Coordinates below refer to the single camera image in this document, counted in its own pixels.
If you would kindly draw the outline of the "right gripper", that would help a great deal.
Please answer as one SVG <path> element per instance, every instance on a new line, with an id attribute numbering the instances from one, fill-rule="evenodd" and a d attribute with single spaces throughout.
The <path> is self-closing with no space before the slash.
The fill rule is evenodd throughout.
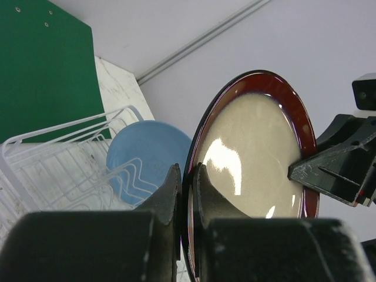
<path id="1" fill-rule="evenodd" d="M 288 179 L 355 207 L 375 202 L 375 117 L 337 115 L 318 154 L 288 168 Z"/>

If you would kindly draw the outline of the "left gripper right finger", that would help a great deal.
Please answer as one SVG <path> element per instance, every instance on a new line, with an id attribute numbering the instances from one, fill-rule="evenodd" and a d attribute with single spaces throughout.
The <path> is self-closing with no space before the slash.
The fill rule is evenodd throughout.
<path id="1" fill-rule="evenodd" d="M 254 219 L 193 175 L 194 273 L 200 281 L 369 281 L 355 234 L 336 219 Z"/>

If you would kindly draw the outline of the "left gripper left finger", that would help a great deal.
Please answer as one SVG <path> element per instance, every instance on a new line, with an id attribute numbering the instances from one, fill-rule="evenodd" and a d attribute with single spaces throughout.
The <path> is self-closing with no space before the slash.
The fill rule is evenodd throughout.
<path id="1" fill-rule="evenodd" d="M 1 250 L 2 281 L 176 281 L 181 172 L 139 207 L 23 216 Z"/>

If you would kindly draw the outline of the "blue plate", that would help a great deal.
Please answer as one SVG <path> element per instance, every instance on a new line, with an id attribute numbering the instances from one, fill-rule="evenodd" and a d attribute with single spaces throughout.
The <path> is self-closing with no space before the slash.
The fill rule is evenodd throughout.
<path id="1" fill-rule="evenodd" d="M 114 194 L 130 206 L 140 205 L 164 183 L 171 165 L 184 168 L 191 142 L 180 129 L 155 120 L 124 127 L 106 158 Z"/>

